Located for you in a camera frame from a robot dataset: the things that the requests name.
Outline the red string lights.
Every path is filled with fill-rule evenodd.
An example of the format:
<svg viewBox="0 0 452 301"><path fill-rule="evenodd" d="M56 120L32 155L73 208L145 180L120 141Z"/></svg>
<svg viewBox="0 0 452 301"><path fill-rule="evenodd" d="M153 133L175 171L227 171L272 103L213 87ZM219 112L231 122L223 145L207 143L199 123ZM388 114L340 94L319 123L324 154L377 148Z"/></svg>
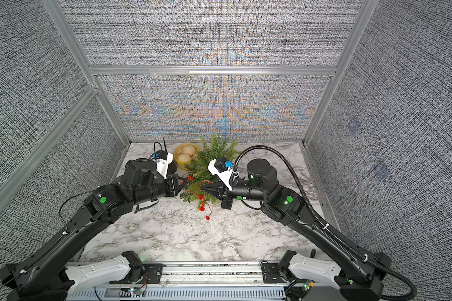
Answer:
<svg viewBox="0 0 452 301"><path fill-rule="evenodd" d="M211 184L212 182L209 179L196 177L193 173L189 173L187 178L189 184L186 189L186 201L189 203L196 201L199 211L204 215L206 220L210 221L212 215L210 204L212 199L201 189L201 186L204 184Z"/></svg>

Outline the small green christmas tree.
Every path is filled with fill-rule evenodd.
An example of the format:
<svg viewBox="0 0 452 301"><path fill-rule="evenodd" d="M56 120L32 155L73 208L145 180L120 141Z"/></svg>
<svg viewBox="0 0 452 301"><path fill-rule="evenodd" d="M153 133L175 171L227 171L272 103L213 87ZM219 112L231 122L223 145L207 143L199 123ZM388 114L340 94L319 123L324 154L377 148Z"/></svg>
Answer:
<svg viewBox="0 0 452 301"><path fill-rule="evenodd" d="M237 139L229 140L221 137L220 135L213 133L209 138L203 136L200 137L201 147L198 157L194 159L190 164L185 166L186 171L193 173L196 177L201 177L202 179L209 179L211 182L214 181L215 176L211 175L208 170L208 165L211 160L225 157L228 160L234 160L240 153L237 150L239 146L239 141ZM216 204L218 201L211 195L211 204ZM180 194L180 199L186 202L186 193Z"/></svg>

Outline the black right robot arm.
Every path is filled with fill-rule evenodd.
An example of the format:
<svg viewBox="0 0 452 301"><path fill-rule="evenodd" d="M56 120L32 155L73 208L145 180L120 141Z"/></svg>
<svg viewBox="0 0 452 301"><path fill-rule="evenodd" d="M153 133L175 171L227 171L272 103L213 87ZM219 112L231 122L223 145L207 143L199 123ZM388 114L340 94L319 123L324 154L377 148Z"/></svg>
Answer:
<svg viewBox="0 0 452 301"><path fill-rule="evenodd" d="M222 208L230 209L235 200L259 201L264 214L304 236L329 256L329 260L319 260L286 252L278 265L285 281L312 280L336 289L347 300L380 299L385 273L324 233L330 225L323 218L315 219L299 193L279 183L277 170L267 160L250 161L246 180L240 179L237 166L226 158L211 160L208 170L217 180L204 184L202 190L220 200Z"/></svg>

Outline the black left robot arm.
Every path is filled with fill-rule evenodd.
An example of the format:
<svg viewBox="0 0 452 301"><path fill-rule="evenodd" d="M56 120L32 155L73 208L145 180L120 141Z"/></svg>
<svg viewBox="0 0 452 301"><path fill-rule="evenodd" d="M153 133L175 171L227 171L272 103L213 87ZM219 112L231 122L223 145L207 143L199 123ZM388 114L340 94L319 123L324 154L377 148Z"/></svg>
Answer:
<svg viewBox="0 0 452 301"><path fill-rule="evenodd" d="M88 194L83 205L44 246L20 263L0 270L1 283L10 288L7 300L65 300L76 283L66 264L108 226L135 206L174 197L188 184L178 174L162 174L154 160L126 163L122 176Z"/></svg>

